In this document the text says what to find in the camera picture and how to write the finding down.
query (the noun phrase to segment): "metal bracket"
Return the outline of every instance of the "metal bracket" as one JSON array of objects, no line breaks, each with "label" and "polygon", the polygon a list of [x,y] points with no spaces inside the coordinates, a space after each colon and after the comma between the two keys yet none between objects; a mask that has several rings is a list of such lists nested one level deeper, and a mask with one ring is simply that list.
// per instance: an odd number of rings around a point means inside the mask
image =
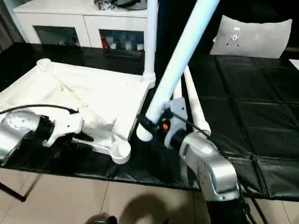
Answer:
[{"label": "metal bracket", "polygon": [[[186,111],[186,104],[185,104],[185,99],[184,98],[177,98],[169,101],[166,105],[165,108],[168,109],[170,108],[171,112],[179,115],[180,117],[187,119],[187,111]],[[173,137],[173,135],[179,130],[183,129],[186,130],[186,123],[177,117],[172,117],[170,119],[170,129],[165,137],[164,140],[164,145],[167,148],[170,148],[170,141]]]}]

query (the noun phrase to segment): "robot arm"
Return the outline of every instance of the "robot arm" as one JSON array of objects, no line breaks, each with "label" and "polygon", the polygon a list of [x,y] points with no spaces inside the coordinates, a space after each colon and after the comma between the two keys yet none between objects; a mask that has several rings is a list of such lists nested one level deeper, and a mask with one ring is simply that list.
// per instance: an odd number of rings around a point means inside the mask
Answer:
[{"label": "robot arm", "polygon": [[147,131],[164,140],[167,148],[178,150],[181,159],[196,174],[212,224],[248,223],[233,165],[202,133],[186,131],[185,122],[178,119],[187,117],[182,101],[182,98],[171,100],[157,125],[146,116],[137,118]]}]

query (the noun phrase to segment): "black table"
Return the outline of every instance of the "black table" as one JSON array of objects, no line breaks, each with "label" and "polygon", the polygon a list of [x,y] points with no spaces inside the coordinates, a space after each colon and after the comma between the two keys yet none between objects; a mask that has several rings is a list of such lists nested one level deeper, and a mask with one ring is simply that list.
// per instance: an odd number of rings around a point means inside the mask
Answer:
[{"label": "black table", "polygon": [[[157,83],[169,57],[157,52]],[[137,75],[144,64],[140,52],[16,43],[0,55],[0,91],[41,58]],[[299,71],[288,60],[233,56],[198,56],[189,67],[211,139],[230,157],[247,194],[299,201]],[[57,141],[44,148],[40,140],[26,140],[4,168],[199,190],[191,172],[188,182],[182,180],[177,152],[157,142],[143,143],[135,132],[130,144],[130,161],[116,165],[88,147]]]}]

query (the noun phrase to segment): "table leg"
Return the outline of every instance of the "table leg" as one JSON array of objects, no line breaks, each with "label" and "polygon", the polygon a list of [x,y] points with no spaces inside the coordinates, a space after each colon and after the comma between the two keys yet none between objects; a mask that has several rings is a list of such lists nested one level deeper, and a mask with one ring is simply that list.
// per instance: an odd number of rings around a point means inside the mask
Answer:
[{"label": "table leg", "polygon": [[5,193],[9,194],[10,196],[14,197],[15,199],[19,200],[20,202],[26,201],[25,196],[20,195],[19,193],[17,193],[14,190],[10,189],[8,186],[4,185],[1,182],[0,182],[0,190],[2,190]]}]

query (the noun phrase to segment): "cabinet glass door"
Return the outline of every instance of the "cabinet glass door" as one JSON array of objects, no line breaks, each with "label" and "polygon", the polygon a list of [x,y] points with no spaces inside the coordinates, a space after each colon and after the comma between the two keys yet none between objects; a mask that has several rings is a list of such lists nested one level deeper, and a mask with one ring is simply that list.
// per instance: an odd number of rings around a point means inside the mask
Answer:
[{"label": "cabinet glass door", "polygon": [[80,46],[74,27],[34,26],[43,44]]},{"label": "cabinet glass door", "polygon": [[103,48],[144,50],[142,31],[100,29]]}]

